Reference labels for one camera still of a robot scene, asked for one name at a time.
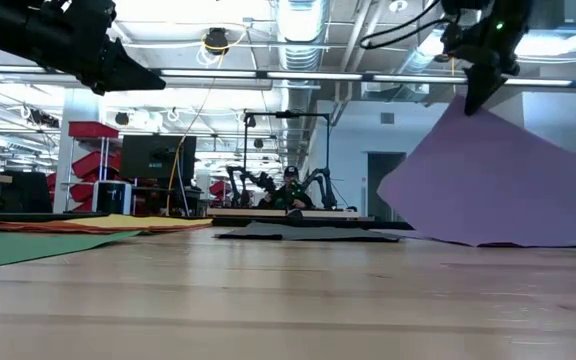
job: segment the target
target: dark gray cloth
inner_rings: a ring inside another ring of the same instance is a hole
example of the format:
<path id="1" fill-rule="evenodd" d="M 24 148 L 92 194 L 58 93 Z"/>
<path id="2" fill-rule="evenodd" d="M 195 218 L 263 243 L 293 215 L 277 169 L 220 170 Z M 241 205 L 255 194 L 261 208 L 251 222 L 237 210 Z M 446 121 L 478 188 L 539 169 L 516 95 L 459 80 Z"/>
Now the dark gray cloth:
<path id="1" fill-rule="evenodd" d="M 397 242 L 401 236 L 362 229 L 340 229 L 334 227 L 294 227 L 278 224 L 253 222 L 217 236 L 219 239 L 249 240 L 300 240 L 300 241 L 386 241 Z"/>

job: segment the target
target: yellow paper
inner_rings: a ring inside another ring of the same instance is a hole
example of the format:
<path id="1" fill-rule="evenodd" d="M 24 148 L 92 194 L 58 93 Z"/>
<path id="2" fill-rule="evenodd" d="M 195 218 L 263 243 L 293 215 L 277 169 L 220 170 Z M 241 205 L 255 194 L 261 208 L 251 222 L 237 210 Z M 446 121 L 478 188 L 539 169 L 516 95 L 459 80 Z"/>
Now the yellow paper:
<path id="1" fill-rule="evenodd" d="M 132 217 L 127 215 L 110 215 L 107 217 L 74 219 L 67 223 L 98 228 L 151 228 L 151 227 L 175 227 L 175 226 L 199 226 L 209 225 L 211 219 L 184 220 L 165 217 Z"/>

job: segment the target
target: person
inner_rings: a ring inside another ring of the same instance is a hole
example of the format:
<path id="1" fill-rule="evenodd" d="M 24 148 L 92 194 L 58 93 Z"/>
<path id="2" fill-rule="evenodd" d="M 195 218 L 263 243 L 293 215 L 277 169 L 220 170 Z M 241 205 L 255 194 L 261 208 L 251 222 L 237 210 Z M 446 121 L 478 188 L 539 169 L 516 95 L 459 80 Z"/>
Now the person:
<path id="1" fill-rule="evenodd" d="M 314 207 L 312 199 L 303 192 L 300 192 L 295 198 L 292 195 L 292 186 L 295 181 L 299 181 L 299 170 L 294 166 L 288 166 L 284 170 L 284 186 L 280 187 L 274 193 L 267 193 L 259 201 L 258 207 L 262 209 L 275 208 L 293 208 L 299 210 L 311 209 Z"/>

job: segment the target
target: door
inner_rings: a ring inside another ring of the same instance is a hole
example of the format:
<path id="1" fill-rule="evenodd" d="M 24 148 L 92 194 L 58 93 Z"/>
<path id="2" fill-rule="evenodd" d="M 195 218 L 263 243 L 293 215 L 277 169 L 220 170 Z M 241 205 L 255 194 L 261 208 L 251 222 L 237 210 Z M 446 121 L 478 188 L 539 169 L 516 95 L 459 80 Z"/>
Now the door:
<path id="1" fill-rule="evenodd" d="M 406 153 L 368 153 L 368 216 L 374 216 L 377 221 L 401 221 L 390 205 L 377 195 L 377 189 L 381 180 L 405 159 Z"/>

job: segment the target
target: white pillar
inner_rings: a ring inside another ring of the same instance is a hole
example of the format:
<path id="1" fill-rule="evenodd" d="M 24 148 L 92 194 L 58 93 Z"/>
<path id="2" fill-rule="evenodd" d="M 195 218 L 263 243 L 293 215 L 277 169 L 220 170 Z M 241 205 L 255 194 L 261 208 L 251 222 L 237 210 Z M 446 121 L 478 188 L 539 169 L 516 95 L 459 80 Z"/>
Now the white pillar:
<path id="1" fill-rule="evenodd" d="M 59 160 L 57 163 L 57 183 L 55 185 L 55 204 L 53 212 L 61 214 L 66 210 L 68 194 L 68 172 L 74 161 L 81 159 L 88 152 L 77 146 L 73 148 L 73 139 L 68 136 L 70 121 L 103 122 L 105 111 L 103 98 L 88 89 L 67 89 L 65 92 L 63 120 L 61 122 L 61 137 L 59 140 Z M 72 174 L 70 182 L 78 179 Z M 70 200 L 68 210 L 78 204 Z"/>

